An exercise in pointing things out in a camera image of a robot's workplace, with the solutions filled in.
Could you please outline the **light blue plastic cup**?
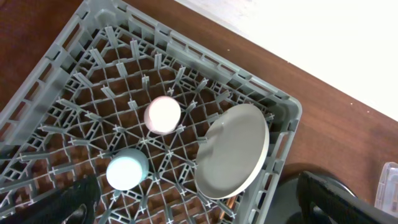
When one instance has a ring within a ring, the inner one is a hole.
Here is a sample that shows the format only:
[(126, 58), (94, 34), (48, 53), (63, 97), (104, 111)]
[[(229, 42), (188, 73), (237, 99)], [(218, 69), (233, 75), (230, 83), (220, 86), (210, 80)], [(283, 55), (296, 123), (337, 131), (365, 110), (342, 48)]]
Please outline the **light blue plastic cup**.
[(147, 156), (137, 149), (118, 152), (106, 169), (106, 179), (116, 190), (130, 190), (139, 185), (149, 173)]

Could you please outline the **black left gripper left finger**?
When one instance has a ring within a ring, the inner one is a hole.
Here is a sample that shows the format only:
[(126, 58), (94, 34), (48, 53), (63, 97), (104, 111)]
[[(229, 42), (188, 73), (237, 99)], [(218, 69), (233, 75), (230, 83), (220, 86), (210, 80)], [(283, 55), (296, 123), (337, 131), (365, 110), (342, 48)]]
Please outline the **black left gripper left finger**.
[(1, 223), (92, 224), (100, 197), (97, 178), (89, 175), (2, 219)]

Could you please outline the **grey round plate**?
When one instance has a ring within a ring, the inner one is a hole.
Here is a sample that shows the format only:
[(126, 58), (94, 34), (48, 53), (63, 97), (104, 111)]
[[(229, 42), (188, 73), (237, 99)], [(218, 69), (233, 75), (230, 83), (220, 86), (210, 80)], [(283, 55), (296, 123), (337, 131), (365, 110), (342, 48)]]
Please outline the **grey round plate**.
[(229, 198), (246, 189), (265, 162), (269, 129), (261, 110), (241, 104), (228, 109), (205, 134), (194, 173), (197, 190), (210, 199)]

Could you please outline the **wooden chopstick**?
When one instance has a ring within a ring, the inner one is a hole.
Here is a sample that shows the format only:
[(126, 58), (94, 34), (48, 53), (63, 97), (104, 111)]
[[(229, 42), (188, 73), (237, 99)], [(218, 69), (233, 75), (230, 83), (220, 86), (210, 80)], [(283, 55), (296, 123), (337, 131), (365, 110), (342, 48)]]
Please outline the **wooden chopstick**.
[[(227, 199), (226, 205), (227, 205), (228, 208), (232, 209), (232, 207), (233, 207), (233, 205), (234, 205), (234, 202), (235, 202), (235, 198), (236, 198), (236, 197), (231, 197), (231, 198)], [(222, 211), (222, 212), (220, 213), (219, 221), (222, 221), (222, 219), (224, 218), (225, 214), (226, 214), (226, 213), (225, 213), (224, 211)]]

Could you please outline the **pink plastic cup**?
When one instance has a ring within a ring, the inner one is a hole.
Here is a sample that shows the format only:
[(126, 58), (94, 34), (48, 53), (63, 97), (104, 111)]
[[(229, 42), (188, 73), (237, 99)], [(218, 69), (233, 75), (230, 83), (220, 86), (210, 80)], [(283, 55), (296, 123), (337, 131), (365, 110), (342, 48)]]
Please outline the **pink plastic cup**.
[(155, 98), (144, 112), (144, 123), (149, 131), (156, 134), (169, 134), (178, 125), (181, 108), (177, 100), (170, 96)]

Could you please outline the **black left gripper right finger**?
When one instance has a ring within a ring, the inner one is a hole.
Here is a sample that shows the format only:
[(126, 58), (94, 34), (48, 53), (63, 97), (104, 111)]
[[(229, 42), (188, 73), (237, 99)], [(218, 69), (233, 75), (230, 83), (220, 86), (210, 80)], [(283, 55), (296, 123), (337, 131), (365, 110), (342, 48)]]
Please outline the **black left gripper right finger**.
[(397, 224), (396, 217), (308, 171), (299, 175), (296, 194), (304, 223)]

